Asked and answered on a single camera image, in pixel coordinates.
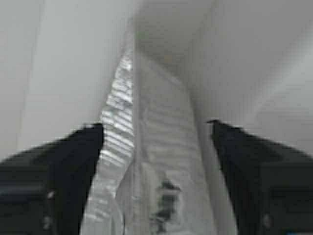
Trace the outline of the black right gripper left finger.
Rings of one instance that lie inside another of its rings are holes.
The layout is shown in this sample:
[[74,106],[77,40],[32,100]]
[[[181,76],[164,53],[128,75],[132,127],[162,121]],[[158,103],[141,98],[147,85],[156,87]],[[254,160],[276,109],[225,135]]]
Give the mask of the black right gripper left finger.
[[97,122],[2,160],[1,234],[79,234],[103,143]]

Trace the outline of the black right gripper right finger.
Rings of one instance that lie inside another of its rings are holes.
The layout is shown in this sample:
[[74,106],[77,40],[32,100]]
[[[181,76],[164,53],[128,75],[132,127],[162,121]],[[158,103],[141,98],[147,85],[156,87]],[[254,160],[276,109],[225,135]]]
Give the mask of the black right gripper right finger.
[[312,234],[312,156],[217,119],[210,124],[238,234]]

